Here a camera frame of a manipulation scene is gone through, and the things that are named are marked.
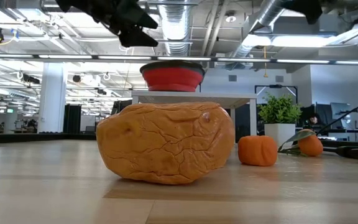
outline red bowl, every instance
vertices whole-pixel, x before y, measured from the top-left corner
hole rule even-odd
[[[140,72],[149,91],[195,92],[205,75],[200,64],[184,60],[149,63]]]

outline orange ball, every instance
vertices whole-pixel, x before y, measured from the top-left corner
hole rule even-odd
[[[242,137],[238,144],[239,159],[252,166],[272,166],[277,160],[277,145],[269,136]]]
[[[323,144],[315,134],[299,140],[298,145],[300,151],[307,156],[318,156],[323,153]]]

